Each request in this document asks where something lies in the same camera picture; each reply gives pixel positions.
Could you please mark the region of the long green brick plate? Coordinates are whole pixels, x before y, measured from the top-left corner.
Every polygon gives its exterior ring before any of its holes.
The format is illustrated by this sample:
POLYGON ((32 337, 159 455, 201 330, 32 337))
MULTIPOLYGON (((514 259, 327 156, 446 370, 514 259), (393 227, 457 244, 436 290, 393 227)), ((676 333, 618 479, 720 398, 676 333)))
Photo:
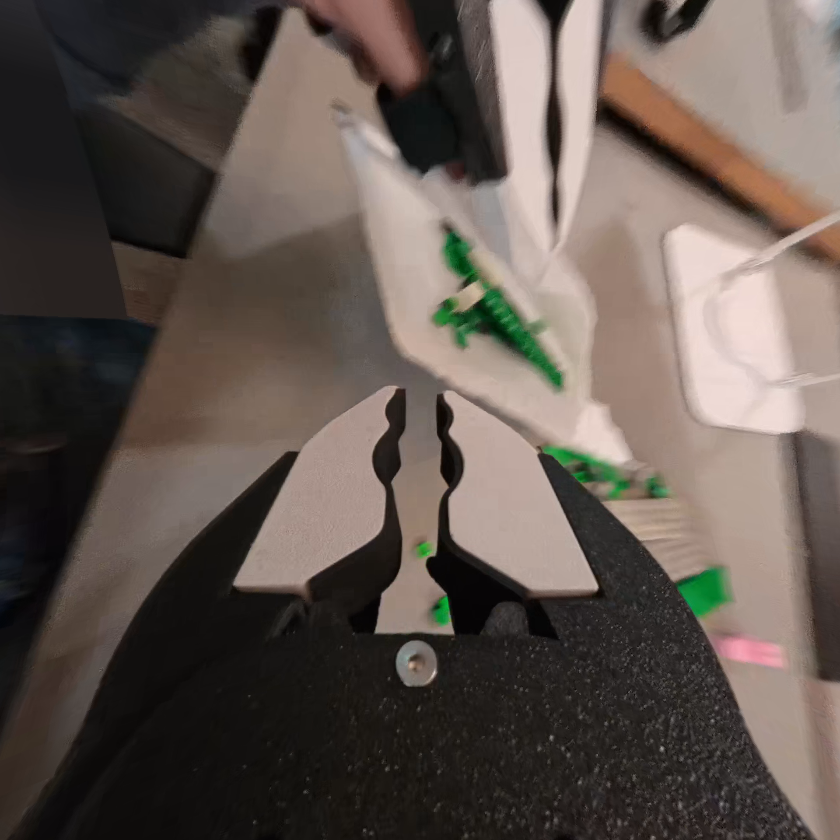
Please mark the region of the long green brick plate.
POLYGON ((697 619, 703 619, 732 603, 728 570, 717 566, 683 578, 675 586, 697 619))

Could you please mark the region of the person's left hand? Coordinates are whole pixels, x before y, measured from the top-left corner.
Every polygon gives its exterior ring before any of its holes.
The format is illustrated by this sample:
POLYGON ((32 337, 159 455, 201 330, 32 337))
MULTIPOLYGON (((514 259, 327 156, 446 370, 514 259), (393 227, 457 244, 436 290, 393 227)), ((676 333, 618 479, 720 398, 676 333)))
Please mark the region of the person's left hand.
POLYGON ((305 1, 311 18, 330 26, 356 49, 375 83, 398 96, 419 88, 428 74, 427 52, 404 1, 305 1))

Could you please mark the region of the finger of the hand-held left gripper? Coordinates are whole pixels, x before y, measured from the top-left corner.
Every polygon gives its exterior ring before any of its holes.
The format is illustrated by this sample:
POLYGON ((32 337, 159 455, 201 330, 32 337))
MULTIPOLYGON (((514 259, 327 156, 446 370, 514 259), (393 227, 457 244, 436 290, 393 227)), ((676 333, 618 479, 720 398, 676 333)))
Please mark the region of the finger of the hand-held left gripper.
POLYGON ((572 1, 566 8, 555 49, 560 105, 560 160, 555 178, 559 220, 555 247, 570 235, 592 151, 602 63, 603 1, 572 1))
POLYGON ((528 226, 552 227, 553 166, 548 142, 551 34, 539 3, 493 1, 496 61, 508 190, 528 226))

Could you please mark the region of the white monitor stand base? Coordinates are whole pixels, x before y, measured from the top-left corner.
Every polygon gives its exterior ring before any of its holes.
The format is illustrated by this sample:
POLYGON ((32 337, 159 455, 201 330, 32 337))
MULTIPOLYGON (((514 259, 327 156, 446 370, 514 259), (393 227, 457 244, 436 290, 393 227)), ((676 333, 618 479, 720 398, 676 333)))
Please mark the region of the white monitor stand base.
POLYGON ((805 425, 805 389, 838 373, 797 373, 774 262, 838 225, 834 211, 772 245, 738 245, 682 224, 663 239, 679 376, 692 416, 709 427, 779 436, 805 425))

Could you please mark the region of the grey brick plate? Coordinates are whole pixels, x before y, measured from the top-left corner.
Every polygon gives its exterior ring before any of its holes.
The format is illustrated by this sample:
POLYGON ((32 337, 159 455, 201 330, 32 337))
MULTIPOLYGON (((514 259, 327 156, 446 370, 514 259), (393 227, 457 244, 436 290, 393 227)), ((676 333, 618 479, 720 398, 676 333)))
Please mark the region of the grey brick plate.
POLYGON ((691 542, 696 537, 689 513, 675 499, 604 500, 603 506, 642 543, 691 542))

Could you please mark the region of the brown desk divider strip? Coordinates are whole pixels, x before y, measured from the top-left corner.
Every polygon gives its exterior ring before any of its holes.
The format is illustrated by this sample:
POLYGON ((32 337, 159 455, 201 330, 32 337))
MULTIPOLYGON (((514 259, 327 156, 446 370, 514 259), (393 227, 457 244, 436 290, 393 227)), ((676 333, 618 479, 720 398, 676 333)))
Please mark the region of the brown desk divider strip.
POLYGON ((600 107, 658 154, 777 232, 791 234, 830 213, 828 205, 711 127, 622 54, 612 52, 605 61, 600 107))

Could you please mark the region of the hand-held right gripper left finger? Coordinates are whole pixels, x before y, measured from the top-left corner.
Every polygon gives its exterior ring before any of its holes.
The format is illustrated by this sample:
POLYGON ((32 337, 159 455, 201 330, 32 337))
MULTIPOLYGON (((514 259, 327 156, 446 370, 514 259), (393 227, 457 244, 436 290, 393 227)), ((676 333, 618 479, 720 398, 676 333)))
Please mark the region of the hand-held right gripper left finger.
POLYGON ((398 575, 403 534, 393 480, 401 468, 406 393, 388 385, 303 445, 240 566, 233 588, 325 604, 372 634, 398 575))

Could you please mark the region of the white printed paper bag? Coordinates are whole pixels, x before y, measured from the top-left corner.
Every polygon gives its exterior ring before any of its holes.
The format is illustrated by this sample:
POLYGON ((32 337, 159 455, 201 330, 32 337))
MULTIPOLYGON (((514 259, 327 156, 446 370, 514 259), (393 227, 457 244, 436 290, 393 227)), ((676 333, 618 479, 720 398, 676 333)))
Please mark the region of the white printed paper bag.
POLYGON ((398 158, 382 130, 341 106, 332 107, 353 171, 376 284, 392 341, 408 361, 462 396, 527 429, 540 442, 578 450, 617 466, 634 461, 608 406, 592 394, 595 300, 563 253, 543 255, 502 190, 470 189, 445 173, 416 175, 398 158), (526 322, 563 372, 551 386, 515 350, 487 336, 460 348, 433 324, 434 312, 456 293, 445 262, 445 224, 474 246, 489 278, 526 322))

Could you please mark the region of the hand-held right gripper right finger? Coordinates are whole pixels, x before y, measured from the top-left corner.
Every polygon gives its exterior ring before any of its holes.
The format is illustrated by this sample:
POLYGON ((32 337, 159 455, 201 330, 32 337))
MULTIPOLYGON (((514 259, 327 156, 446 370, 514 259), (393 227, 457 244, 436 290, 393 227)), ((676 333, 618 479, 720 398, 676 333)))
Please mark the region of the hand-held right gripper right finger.
POLYGON ((545 603, 588 602, 600 586, 538 450, 456 392, 436 410, 446 488, 432 565, 454 633, 478 635, 512 603, 526 630, 551 634, 545 603))

